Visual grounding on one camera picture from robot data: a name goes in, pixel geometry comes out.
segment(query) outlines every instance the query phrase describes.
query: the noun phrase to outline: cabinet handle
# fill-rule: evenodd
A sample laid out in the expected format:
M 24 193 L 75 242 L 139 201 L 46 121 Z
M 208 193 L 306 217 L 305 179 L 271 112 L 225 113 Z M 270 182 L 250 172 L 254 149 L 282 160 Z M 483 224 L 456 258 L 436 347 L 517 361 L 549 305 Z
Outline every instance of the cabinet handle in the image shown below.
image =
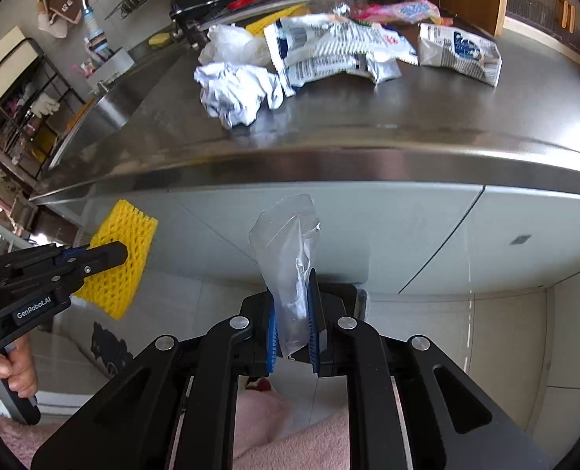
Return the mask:
M 570 33 L 572 34 L 575 31 L 575 15 L 576 15 L 576 9 L 574 5 L 571 5 L 571 11 L 570 11 L 570 17 L 569 17 L 569 27 L 568 27 L 568 31 L 570 31 Z
M 570 14 L 570 10 L 569 10 L 570 4 L 566 0 L 559 0 L 559 4 L 560 4 L 559 10 L 560 10 L 560 13 L 562 15 L 558 19 L 558 22 L 560 23 L 560 26 L 562 28 L 566 28 L 568 26 L 568 18 L 569 18 L 569 14 Z

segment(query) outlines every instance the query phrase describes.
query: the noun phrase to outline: snack wrapper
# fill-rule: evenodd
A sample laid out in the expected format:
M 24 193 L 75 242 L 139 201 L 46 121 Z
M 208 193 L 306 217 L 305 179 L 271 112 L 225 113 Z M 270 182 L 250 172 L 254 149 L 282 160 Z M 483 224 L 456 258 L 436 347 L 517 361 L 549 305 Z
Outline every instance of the snack wrapper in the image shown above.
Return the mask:
M 491 40 L 454 28 L 420 24 L 420 64 L 448 67 L 492 86 L 499 82 L 501 53 Z
M 287 96 L 340 72 L 380 83 L 400 77 L 397 59 L 418 65 L 416 50 L 396 31 L 331 14 L 281 18 L 266 27 L 264 36 Z
M 453 19 L 441 17 L 437 5 L 427 0 L 413 0 L 392 5 L 371 5 L 356 14 L 358 19 L 379 23 L 414 24 L 431 19 L 434 24 L 451 25 Z

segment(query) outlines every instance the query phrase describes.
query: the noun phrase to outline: yellow sponge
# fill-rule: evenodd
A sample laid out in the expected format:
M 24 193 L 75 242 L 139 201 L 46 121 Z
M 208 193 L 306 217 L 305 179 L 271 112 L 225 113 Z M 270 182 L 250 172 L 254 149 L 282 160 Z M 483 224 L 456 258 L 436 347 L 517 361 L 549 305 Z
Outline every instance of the yellow sponge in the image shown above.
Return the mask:
M 90 240 L 90 248 L 119 240 L 129 255 L 122 265 L 90 276 L 76 292 L 119 320 L 131 304 L 142 277 L 157 219 L 148 217 L 126 200 L 118 200 Z

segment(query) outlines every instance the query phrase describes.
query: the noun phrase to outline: red object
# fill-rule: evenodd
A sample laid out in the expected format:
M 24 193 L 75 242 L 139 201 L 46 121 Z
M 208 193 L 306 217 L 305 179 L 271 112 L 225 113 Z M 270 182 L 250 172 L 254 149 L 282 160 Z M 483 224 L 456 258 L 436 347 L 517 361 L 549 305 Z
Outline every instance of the red object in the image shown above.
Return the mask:
M 234 2 L 231 2 L 230 4 L 228 4 L 228 6 L 226 6 L 226 8 L 229 10 L 235 10 L 235 9 L 239 9 L 240 7 L 244 7 L 244 5 L 252 4 L 253 2 L 256 2 L 256 1 L 257 0 L 235 0 Z

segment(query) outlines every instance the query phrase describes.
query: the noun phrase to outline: faucet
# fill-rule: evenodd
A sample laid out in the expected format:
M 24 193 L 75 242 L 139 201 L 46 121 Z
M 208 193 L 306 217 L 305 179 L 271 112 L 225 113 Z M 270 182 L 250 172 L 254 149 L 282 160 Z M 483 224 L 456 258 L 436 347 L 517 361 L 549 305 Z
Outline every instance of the faucet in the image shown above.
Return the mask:
M 83 22 L 85 28 L 89 33 L 89 47 L 101 60 L 107 61 L 114 55 L 114 52 L 109 48 L 105 32 L 98 26 L 94 16 L 94 9 L 88 4 L 87 0 L 81 0 L 83 7 Z

